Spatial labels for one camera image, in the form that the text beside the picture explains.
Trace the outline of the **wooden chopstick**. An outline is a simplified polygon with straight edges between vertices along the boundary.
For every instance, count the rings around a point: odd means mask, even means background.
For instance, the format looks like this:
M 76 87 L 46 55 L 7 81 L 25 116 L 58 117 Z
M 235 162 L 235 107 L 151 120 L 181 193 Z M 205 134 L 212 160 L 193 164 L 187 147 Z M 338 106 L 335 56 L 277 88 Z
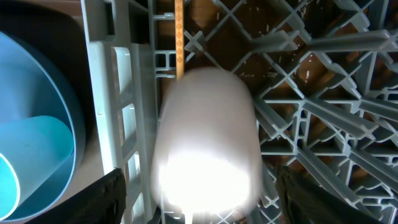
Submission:
M 185 49 L 184 49 L 184 1 L 175 0 L 175 51 L 176 51 L 176 79 L 183 77 L 185 66 Z

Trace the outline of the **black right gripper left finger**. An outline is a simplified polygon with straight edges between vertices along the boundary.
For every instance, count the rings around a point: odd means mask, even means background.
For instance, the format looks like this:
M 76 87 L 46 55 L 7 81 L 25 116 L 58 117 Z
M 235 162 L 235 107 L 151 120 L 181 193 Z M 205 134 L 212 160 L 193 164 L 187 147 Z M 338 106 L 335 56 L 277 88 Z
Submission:
M 126 209 L 126 180 L 116 168 L 27 224 L 117 224 Z

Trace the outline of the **pink plastic cup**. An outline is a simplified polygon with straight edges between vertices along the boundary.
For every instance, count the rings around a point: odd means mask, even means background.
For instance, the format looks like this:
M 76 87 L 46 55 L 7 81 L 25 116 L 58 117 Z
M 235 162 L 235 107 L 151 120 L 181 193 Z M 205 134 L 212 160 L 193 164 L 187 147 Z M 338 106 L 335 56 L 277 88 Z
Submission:
M 193 213 L 250 210 L 261 177 L 247 86 L 219 68 L 188 71 L 170 87 L 162 108 L 152 160 L 154 200 Z

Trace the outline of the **light blue plastic cup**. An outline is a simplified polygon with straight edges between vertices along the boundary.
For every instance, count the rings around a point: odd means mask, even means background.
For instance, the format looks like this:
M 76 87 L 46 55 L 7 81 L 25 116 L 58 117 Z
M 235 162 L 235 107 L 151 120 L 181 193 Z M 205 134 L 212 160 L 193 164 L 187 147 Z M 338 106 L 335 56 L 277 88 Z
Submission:
M 74 150 L 68 126 L 51 116 L 1 125 L 1 220 L 8 218 Z

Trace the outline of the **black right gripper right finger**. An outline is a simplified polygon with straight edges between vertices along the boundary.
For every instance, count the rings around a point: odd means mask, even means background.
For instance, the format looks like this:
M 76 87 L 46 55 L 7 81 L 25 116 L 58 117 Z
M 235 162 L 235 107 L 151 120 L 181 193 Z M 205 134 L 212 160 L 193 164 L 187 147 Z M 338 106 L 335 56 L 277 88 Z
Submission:
M 276 186 L 286 223 L 379 223 L 287 166 L 277 168 Z

